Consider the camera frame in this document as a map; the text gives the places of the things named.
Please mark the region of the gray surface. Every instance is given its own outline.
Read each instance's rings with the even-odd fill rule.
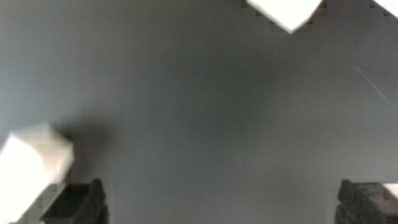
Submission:
[[[398,20],[332,0],[292,36],[240,0],[0,3],[0,133],[43,121],[116,224],[332,223],[398,181]]]

